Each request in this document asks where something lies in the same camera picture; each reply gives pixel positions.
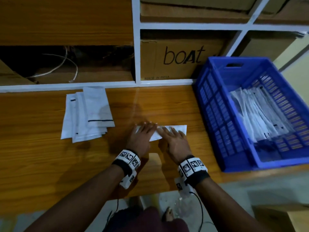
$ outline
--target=white cable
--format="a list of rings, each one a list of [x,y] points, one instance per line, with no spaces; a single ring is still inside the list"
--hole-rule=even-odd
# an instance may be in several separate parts
[[[70,80],[69,82],[72,83],[73,81],[75,81],[75,79],[76,79],[76,77],[77,77],[77,74],[78,74],[78,66],[76,65],[75,62],[73,62],[73,61],[72,61],[71,59],[69,59],[69,58],[66,58],[66,57],[64,57],[64,56],[57,55],[57,54],[44,54],[44,55],[58,56],[58,57],[60,57],[60,58],[65,58],[65,59],[71,61],[71,62],[75,65],[75,67],[76,67],[76,72],[75,72],[75,76],[74,76],[73,80]]]
[[[27,77],[27,78],[39,77],[39,76],[44,76],[44,75],[47,75],[47,74],[49,74],[49,73],[52,73],[54,70],[58,69],[59,67],[61,67],[61,66],[64,64],[65,60],[68,59],[67,56],[68,56],[68,50],[66,49],[66,56],[65,56],[65,57],[60,56],[60,57],[63,57],[64,60],[62,61],[62,63],[60,63],[59,66],[56,66],[54,69],[50,70],[49,72],[45,72],[45,73],[43,73],[43,74],[38,74],[38,75],[34,75],[34,76],[29,76],[29,77]]]

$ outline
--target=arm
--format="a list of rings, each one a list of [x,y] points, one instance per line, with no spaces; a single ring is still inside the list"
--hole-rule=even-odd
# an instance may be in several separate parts
[[[168,142],[169,155],[177,165],[192,156],[183,132],[178,133],[175,129],[170,132],[165,127],[157,131]],[[219,232],[271,232],[251,217],[210,177],[199,182],[195,189]]]
[[[145,123],[136,133],[135,126],[126,149],[142,157],[150,148],[149,140],[156,128],[156,125]],[[112,164],[52,206],[25,232],[85,231],[122,178],[122,168]]]

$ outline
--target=crate handle hole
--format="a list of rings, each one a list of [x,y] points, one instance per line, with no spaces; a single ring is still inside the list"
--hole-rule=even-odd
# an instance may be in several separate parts
[[[228,63],[226,67],[242,67],[243,63]]]

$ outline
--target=wooden table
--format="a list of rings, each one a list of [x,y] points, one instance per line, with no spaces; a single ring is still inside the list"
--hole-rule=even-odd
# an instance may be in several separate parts
[[[116,127],[102,138],[72,144],[60,140],[67,93],[0,94],[0,215],[48,209],[67,193],[105,169],[124,148],[134,123],[187,125],[193,154],[217,183],[289,173],[309,165],[267,171],[222,173],[191,86],[106,89]],[[176,165],[151,142],[149,157],[130,191],[113,198],[176,190]]]

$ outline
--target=white shelf frame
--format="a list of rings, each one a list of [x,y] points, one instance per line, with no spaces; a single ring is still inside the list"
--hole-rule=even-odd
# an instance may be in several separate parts
[[[0,92],[29,92],[82,89],[83,86],[104,86],[106,88],[122,87],[149,87],[192,85],[192,79],[176,80],[147,80],[141,81],[141,35],[142,29],[170,29],[170,30],[230,30],[237,31],[223,55],[231,56],[241,43],[248,31],[309,31],[306,25],[274,25],[254,24],[269,0],[257,0],[249,13],[247,23],[145,23],[140,21],[140,0],[132,0],[132,19],[134,37],[135,81],[121,82],[89,82],[66,84],[39,84],[39,85],[11,85],[0,86]]]

